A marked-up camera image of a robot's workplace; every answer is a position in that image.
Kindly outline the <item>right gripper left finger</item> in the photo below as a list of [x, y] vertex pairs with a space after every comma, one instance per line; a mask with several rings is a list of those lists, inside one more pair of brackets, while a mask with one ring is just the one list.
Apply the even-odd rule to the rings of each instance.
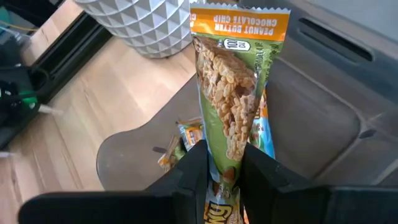
[[207, 143], [200, 140], [146, 190], [169, 200], [158, 203], [165, 209], [161, 223], [203, 224], [207, 187]]

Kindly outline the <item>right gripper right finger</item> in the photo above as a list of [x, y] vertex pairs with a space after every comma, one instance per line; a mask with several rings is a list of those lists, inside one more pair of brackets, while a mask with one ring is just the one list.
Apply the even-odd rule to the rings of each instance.
[[241, 195], [250, 223], [323, 223], [327, 190], [247, 144]]

